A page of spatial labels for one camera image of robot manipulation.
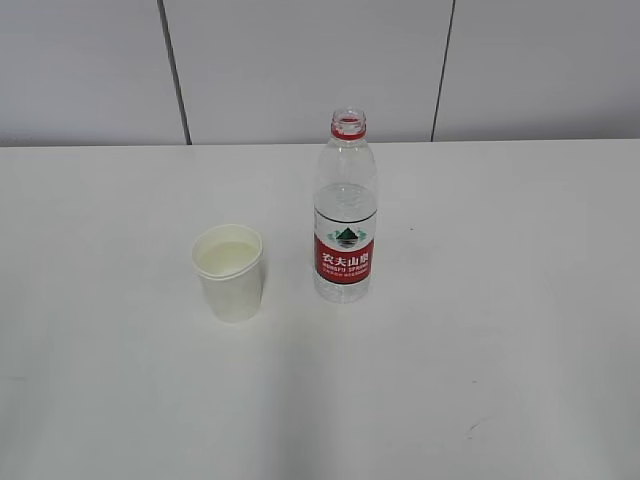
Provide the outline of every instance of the white paper cup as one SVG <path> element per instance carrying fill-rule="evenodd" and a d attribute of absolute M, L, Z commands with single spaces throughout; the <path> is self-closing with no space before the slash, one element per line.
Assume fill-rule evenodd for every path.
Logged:
<path fill-rule="evenodd" d="M 253 317 L 262 297 L 262 238 L 244 225 L 219 225 L 200 235 L 191 253 L 204 296 L 223 322 Z"/>

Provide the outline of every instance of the water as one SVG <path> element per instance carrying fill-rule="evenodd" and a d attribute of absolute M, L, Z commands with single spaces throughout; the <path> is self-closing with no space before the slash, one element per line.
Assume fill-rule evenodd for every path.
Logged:
<path fill-rule="evenodd" d="M 341 222 L 358 222 L 376 211 L 376 199 L 366 188 L 352 183 L 336 183 L 320 189 L 315 195 L 315 208 L 325 217 Z M 364 297 L 371 275 L 352 285 L 339 285 L 318 275 L 314 268 L 317 292 L 334 303 L 350 303 Z"/>
<path fill-rule="evenodd" d="M 242 242 L 224 242 L 202 254 L 198 265 L 211 275 L 233 275 L 248 266 L 258 249 Z"/>

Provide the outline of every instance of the mountain logo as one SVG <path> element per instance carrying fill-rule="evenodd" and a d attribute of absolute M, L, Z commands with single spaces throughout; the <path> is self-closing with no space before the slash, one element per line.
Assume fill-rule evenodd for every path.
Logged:
<path fill-rule="evenodd" d="M 335 232 L 330 233 L 327 235 L 327 238 L 330 242 L 336 243 L 342 248 L 353 248 L 367 238 L 367 233 L 359 228 L 354 232 L 347 227 L 342 232 L 340 230 L 336 230 Z"/>

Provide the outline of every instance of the bottle label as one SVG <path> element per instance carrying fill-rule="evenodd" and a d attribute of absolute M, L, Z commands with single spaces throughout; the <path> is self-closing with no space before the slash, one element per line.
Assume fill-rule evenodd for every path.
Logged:
<path fill-rule="evenodd" d="M 332 283 L 349 285 L 371 273 L 376 212 L 357 222 L 339 222 L 315 212 L 316 271 Z"/>

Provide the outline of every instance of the plastic water bottle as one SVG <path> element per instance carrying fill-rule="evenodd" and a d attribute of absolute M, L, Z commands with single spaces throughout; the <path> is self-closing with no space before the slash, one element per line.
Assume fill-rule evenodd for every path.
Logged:
<path fill-rule="evenodd" d="M 362 110 L 336 110 L 318 161 L 314 281 L 318 293 L 336 303 L 362 298 L 371 278 L 377 174 L 366 131 Z"/>

